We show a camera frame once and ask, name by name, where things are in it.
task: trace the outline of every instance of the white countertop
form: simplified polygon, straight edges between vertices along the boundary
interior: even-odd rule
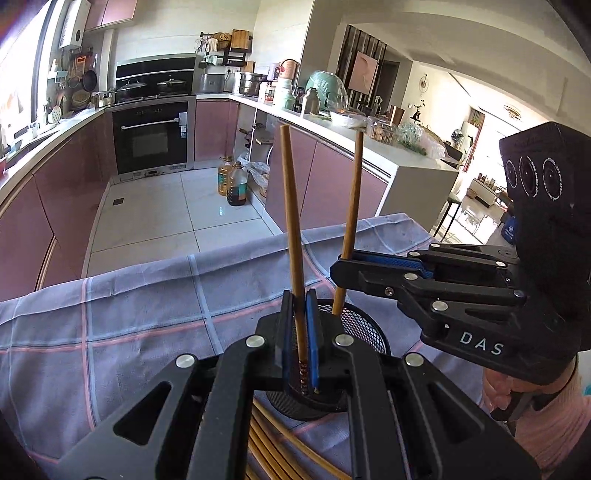
[[[27,153],[0,176],[0,204],[10,195],[18,183],[60,143],[80,128],[99,117],[104,108],[86,109],[72,118],[62,119],[54,133]]]
[[[259,102],[253,97],[233,95],[231,93],[205,93],[197,95],[197,100],[222,100],[230,99],[262,110],[270,115],[286,120],[298,127],[302,127],[319,137],[342,147],[351,153],[355,152],[355,130],[344,127],[335,127],[332,121],[323,120],[317,116],[304,115],[291,110],[285,110],[274,106],[271,102]],[[363,139],[363,159],[393,174],[396,167],[426,168],[428,170],[445,170],[457,173],[449,165],[441,160],[433,160],[423,155],[410,151],[404,147],[385,145],[368,138]]]

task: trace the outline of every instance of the oil bottle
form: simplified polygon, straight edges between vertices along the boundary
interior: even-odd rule
[[[223,162],[217,169],[217,192],[220,195],[226,196],[228,192],[228,177],[234,168],[234,160],[231,155],[227,157],[220,157]]]
[[[228,177],[228,193],[226,198],[233,207],[239,207],[246,203],[246,183],[248,182],[248,173],[242,169],[240,162],[236,163],[230,176]]]

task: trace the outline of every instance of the stool leg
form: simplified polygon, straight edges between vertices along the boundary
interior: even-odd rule
[[[437,233],[438,233],[439,229],[441,228],[441,226],[443,225],[443,221],[445,220],[445,217],[447,216],[450,208],[452,208],[452,203],[447,202],[447,208],[445,209],[445,213],[441,217],[441,222],[439,222],[439,225],[437,225],[437,230],[435,230],[435,233],[433,234],[433,236],[437,236]]]
[[[455,211],[455,212],[454,212],[454,214],[452,215],[452,221],[451,221],[451,222],[449,222],[449,225],[447,226],[447,230],[445,230],[445,233],[443,234],[443,236],[442,236],[442,238],[441,238],[441,241],[442,241],[442,242],[445,240],[445,236],[447,235],[447,233],[448,233],[449,229],[452,227],[452,223],[453,223],[453,221],[455,220],[455,218],[456,218],[456,215],[457,215],[457,213],[458,213],[458,211],[459,211],[459,210],[460,210],[460,204],[458,203],[458,204],[457,204],[456,211]]]

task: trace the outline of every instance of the black robotic device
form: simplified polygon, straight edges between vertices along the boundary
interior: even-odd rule
[[[398,300],[428,345],[549,384],[588,340],[591,139],[545,124],[502,140],[501,153],[518,256],[473,245],[432,244],[406,257],[355,251],[331,277]],[[223,355],[179,355],[61,459],[57,478],[242,479],[254,391],[287,390],[293,301],[286,291],[281,312]],[[375,352],[320,312],[314,291],[306,309],[309,387],[347,393],[353,478],[540,477],[534,460],[424,357]],[[44,478],[3,422],[0,432],[7,478]]]

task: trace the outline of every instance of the oven door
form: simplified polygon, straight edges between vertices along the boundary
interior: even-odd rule
[[[120,175],[187,162],[187,105],[165,103],[113,113]]]

